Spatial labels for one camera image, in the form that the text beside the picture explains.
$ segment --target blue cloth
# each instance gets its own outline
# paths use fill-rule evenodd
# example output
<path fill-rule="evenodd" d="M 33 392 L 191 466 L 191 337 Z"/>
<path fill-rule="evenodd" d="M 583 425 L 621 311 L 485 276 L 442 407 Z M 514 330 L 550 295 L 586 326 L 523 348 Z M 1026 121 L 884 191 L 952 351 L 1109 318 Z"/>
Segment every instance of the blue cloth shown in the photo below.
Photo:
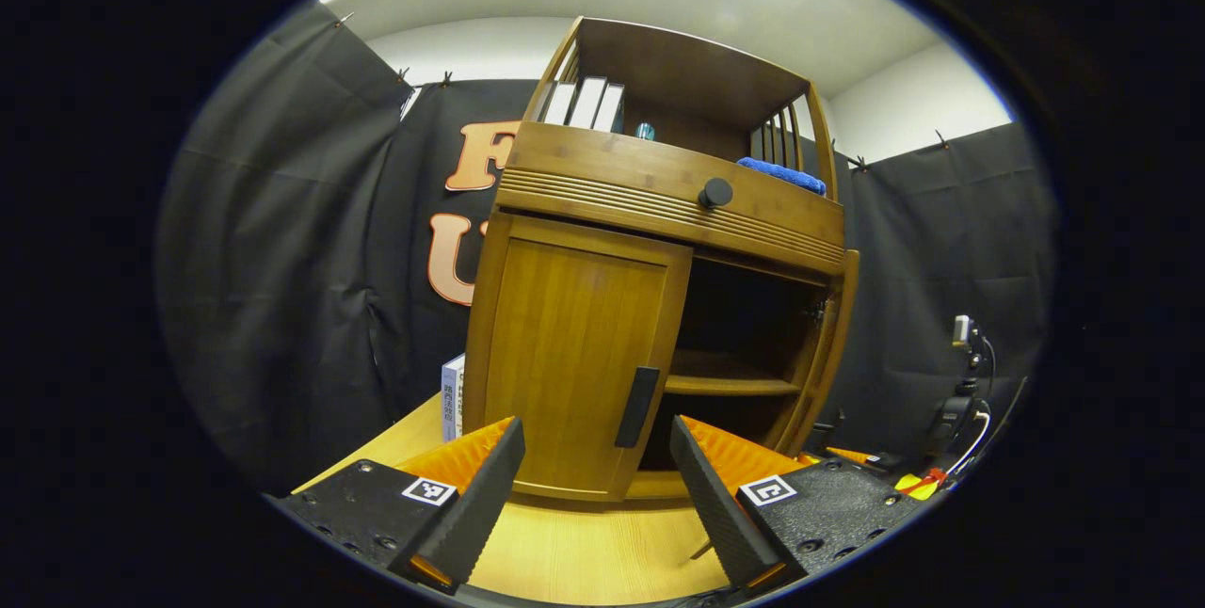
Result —
<path fill-rule="evenodd" d="M 818 195 L 824 196 L 824 183 L 822 179 L 812 178 L 809 173 L 800 173 L 799 170 L 790 170 L 790 167 L 778 166 L 777 163 L 757 161 L 756 158 L 745 157 L 736 161 L 737 166 L 752 167 L 759 173 L 774 175 L 775 178 L 786 179 L 788 183 L 795 184 L 795 187 L 805 188 L 809 191 L 816 191 Z"/>

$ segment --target bookshelf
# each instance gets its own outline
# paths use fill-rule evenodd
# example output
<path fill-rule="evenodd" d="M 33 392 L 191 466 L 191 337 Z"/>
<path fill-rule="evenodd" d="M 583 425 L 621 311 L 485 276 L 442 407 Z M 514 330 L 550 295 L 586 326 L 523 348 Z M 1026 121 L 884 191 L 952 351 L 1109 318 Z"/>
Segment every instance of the bookshelf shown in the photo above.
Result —
<path fill-rule="evenodd" d="M 624 84 L 622 132 L 537 120 L 554 82 L 584 76 Z M 803 169 L 799 98 L 824 196 L 736 165 L 760 140 L 766 161 Z M 858 277 L 816 99 L 809 79 L 727 46 L 574 22 L 517 130 L 470 311 L 464 429 L 523 418 L 516 491 L 683 497 L 676 414 L 799 453 Z M 637 140 L 639 123 L 657 140 Z M 730 201 L 700 203 L 712 179 Z"/>

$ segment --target black backdrop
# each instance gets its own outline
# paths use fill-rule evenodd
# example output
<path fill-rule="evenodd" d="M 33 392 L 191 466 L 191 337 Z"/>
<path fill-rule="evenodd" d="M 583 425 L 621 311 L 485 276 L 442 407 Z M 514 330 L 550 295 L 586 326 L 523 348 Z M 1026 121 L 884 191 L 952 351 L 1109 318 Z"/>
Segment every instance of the black backdrop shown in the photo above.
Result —
<path fill-rule="evenodd" d="M 997 352 L 991 389 L 988 365 L 977 376 L 999 423 L 1047 333 L 1057 205 L 1038 163 L 1011 123 L 851 171 L 839 191 L 862 273 L 821 414 L 831 423 L 846 412 L 833 445 L 917 455 L 934 403 L 966 368 L 951 347 L 959 313 L 980 321 Z"/>
<path fill-rule="evenodd" d="M 455 277 L 472 283 L 493 184 L 449 191 L 471 124 L 521 118 L 534 81 L 410 88 L 312 4 L 233 70 L 177 157 L 164 203 L 159 300 L 182 385 L 257 488 L 286 492 L 427 401 L 464 352 L 469 307 L 435 290 L 431 218 L 455 214 Z M 492 142 L 509 140 L 494 136 Z M 754 140 L 754 157 L 758 142 Z M 805 167 L 816 173 L 813 142 Z M 1017 124 L 851 171 L 837 191 L 862 283 L 822 419 L 835 445 L 912 455 L 962 359 L 971 313 L 1007 407 L 1045 333 L 1052 202 Z"/>
<path fill-rule="evenodd" d="M 399 417 L 374 371 L 364 236 L 411 89 L 311 2 L 231 69 L 184 137 L 155 266 L 186 396 L 260 490 Z"/>

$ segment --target wooden table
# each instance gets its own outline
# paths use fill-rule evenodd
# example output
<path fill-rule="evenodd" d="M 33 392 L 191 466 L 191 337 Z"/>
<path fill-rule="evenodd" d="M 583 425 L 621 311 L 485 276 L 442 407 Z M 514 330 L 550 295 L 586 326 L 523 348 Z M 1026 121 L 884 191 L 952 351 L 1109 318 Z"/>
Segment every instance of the wooden table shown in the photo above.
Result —
<path fill-rule="evenodd" d="M 293 492 L 358 459 L 396 465 L 441 442 L 440 396 Z M 683 501 L 618 504 L 516 494 L 502 508 L 469 584 L 521 598 L 581 606 L 665 601 L 728 585 Z"/>

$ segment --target book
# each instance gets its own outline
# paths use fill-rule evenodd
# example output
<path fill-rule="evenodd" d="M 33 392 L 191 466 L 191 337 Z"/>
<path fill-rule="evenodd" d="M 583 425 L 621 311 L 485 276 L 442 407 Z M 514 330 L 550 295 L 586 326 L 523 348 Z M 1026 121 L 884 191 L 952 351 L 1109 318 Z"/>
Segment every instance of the book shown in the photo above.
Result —
<path fill-rule="evenodd" d="M 443 364 L 440 376 L 440 396 L 443 399 L 443 441 L 455 441 L 464 431 L 464 354 Z"/>
<path fill-rule="evenodd" d="M 595 131 L 623 131 L 623 84 L 607 84 L 594 118 Z"/>
<path fill-rule="evenodd" d="M 548 111 L 543 114 L 543 123 L 556 123 L 558 126 L 564 126 L 565 118 L 569 116 L 569 105 L 574 101 L 574 90 L 577 89 L 575 84 L 564 84 L 564 82 L 554 81 L 557 89 L 552 90 L 552 99 L 548 101 Z"/>
<path fill-rule="evenodd" d="M 594 126 L 594 116 L 598 114 L 599 100 L 602 99 L 604 89 L 606 89 L 606 79 L 602 76 L 587 76 L 582 79 L 582 88 L 577 92 L 577 101 L 574 102 L 574 113 L 572 118 L 569 119 L 569 126 Z"/>

